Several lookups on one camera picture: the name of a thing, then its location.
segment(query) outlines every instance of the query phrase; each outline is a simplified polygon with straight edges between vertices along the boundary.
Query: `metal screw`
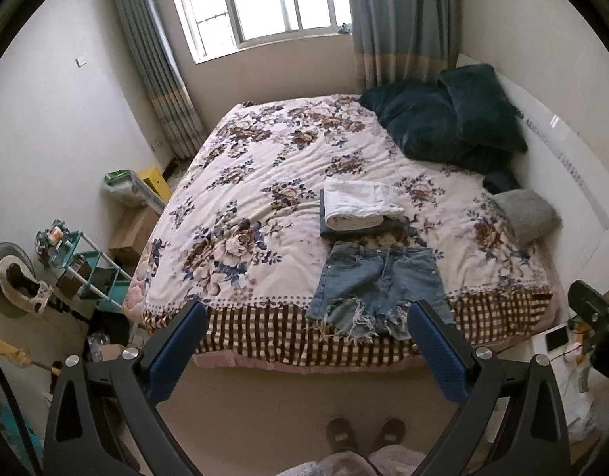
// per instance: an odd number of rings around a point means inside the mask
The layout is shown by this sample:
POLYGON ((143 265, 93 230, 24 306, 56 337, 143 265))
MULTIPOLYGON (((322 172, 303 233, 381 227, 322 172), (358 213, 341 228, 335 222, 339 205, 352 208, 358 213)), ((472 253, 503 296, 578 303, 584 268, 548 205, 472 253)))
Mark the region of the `metal screw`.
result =
POLYGON ((544 354, 537 354, 536 355, 536 363, 538 365, 542 365, 543 367, 546 367, 551 362, 549 361, 549 358, 547 358, 547 356, 545 356, 544 354))
POLYGON ((481 360, 488 360, 492 357, 492 351, 490 351, 487 347, 479 347, 477 349, 477 356, 481 360))
POLYGON ((80 358, 78 358, 77 354, 72 354, 65 360, 65 365, 67 367, 73 367, 74 365, 77 365, 79 361, 80 358))
POLYGON ((137 355, 140 353, 140 350, 136 347, 129 347, 128 349, 124 349, 122 351, 122 358, 125 360, 132 360, 137 358, 137 355))

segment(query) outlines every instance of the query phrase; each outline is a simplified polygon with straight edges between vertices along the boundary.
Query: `window sill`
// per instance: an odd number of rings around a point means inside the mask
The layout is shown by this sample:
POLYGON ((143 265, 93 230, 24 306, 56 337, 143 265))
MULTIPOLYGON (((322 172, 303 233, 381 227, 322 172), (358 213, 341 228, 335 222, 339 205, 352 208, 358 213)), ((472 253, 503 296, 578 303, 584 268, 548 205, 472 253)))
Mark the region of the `window sill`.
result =
POLYGON ((284 39, 276 39, 273 41, 267 41, 264 43, 259 43, 259 44, 254 44, 254 45, 250 45, 250 46, 243 46, 241 48, 238 48, 236 50, 232 50, 230 52, 225 52, 222 53, 220 55, 215 55, 212 57, 205 57, 203 59, 200 60, 195 60, 195 64, 200 65, 203 63, 207 63, 210 61, 213 61, 215 59, 221 59, 223 57, 227 57, 230 55, 234 55, 234 54, 238 54, 240 52, 246 52, 248 50, 252 50, 255 48, 260 48, 263 46, 268 46, 268 45, 273 45, 276 43, 288 43, 288 42, 292 42, 292 41, 300 41, 302 39, 311 39, 311 38, 316 38, 316 37, 334 37, 334 36, 340 36, 340 35, 352 35, 351 33, 339 33, 339 32, 329 32, 329 33, 323 33, 323 34, 310 34, 310 35, 300 35, 300 36, 292 36, 292 37, 285 37, 284 39))

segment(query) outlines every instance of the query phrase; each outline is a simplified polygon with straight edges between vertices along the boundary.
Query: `gray curtain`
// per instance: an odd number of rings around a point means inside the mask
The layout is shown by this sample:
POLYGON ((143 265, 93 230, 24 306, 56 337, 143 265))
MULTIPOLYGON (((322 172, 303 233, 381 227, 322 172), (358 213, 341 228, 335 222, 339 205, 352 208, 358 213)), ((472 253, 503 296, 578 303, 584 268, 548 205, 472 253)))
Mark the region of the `gray curtain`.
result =
POLYGON ((454 67, 458 0, 350 0, 358 85, 435 82, 454 67))
POLYGON ((115 0, 132 56, 175 155, 193 157, 207 138, 170 50, 154 0, 115 0))

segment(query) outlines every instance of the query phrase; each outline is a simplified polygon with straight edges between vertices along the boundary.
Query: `white wall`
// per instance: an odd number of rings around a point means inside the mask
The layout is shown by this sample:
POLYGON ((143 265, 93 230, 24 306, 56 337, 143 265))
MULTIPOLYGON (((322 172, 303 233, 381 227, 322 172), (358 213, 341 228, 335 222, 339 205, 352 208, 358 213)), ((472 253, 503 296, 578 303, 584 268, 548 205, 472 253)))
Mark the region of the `white wall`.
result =
MULTIPOLYGON (((47 0, 0 61, 0 242, 15 242, 34 258, 36 232, 60 217, 107 245, 123 210, 101 193, 102 177, 160 165, 145 139, 160 135, 114 1, 47 0), (78 68, 75 58, 86 65, 78 68)), ((43 276, 39 267, 36 273, 43 276)), ((0 315, 0 338, 51 365, 81 351, 79 324, 53 310, 45 320, 0 315)), ((48 373, 8 373, 42 433, 48 373)))
POLYGON ((462 0, 462 53, 575 130, 609 172, 609 53, 568 0, 462 0))
POLYGON ((207 129, 234 105, 354 93, 353 40, 332 35, 248 48, 196 64, 173 0, 156 0, 188 93, 207 129))

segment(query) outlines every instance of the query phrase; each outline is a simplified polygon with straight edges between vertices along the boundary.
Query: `white headboard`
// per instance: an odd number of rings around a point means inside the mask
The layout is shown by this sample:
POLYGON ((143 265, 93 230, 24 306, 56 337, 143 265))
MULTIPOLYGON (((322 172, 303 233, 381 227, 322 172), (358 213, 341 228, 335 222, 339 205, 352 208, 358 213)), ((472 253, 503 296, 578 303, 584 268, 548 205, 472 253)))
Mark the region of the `white headboard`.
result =
MULTIPOLYGON (((460 55, 458 66, 478 64, 460 55)), ((563 289, 582 279, 604 294, 609 290, 609 173, 569 126, 542 103, 497 73, 511 102, 521 111, 529 148, 512 170, 524 188, 547 200, 561 226, 544 241, 563 289)))

